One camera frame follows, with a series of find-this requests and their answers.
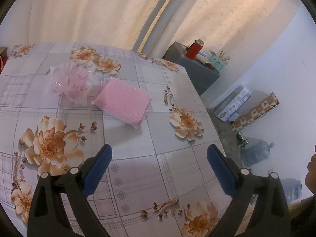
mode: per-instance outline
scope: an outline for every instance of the jar lid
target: jar lid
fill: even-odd
[[[203,46],[204,42],[201,39],[198,39],[197,42]]]

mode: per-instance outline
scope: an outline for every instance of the blue water jug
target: blue water jug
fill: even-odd
[[[274,143],[268,144],[261,139],[247,138],[249,144],[245,149],[241,149],[241,161],[244,167],[250,167],[263,160],[266,160],[270,156],[270,149],[274,146]]]

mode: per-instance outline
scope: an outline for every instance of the plastic water bottle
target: plastic water bottle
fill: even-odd
[[[292,202],[302,195],[302,183],[294,178],[285,178],[281,180],[281,184],[285,193],[286,201]]]
[[[241,161],[244,167],[250,167],[263,160],[266,160],[270,156],[270,149],[274,146],[274,143],[268,144],[261,139],[254,139],[245,137],[249,141],[249,144],[245,149],[241,149]]]

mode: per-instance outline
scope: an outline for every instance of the tissue box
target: tissue box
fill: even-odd
[[[215,111],[215,116],[224,122],[227,121],[250,97],[251,93],[245,86],[238,86]]]
[[[268,111],[273,110],[278,105],[279,100],[272,92],[269,97],[261,101],[256,107],[252,108],[245,116],[231,122],[231,130],[234,133],[242,130],[245,126],[251,125],[257,119],[265,116]]]

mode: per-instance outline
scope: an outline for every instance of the blue gripper pad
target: blue gripper pad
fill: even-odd
[[[111,160],[112,148],[108,144],[104,145],[95,157],[86,160],[85,163],[88,165],[91,163],[92,165],[83,180],[84,188],[82,190],[82,194],[85,198],[87,198],[90,194],[94,194]]]
[[[234,198],[237,194],[237,179],[225,162],[225,159],[227,158],[223,156],[215,144],[212,144],[207,148],[206,156],[223,191],[226,195]]]

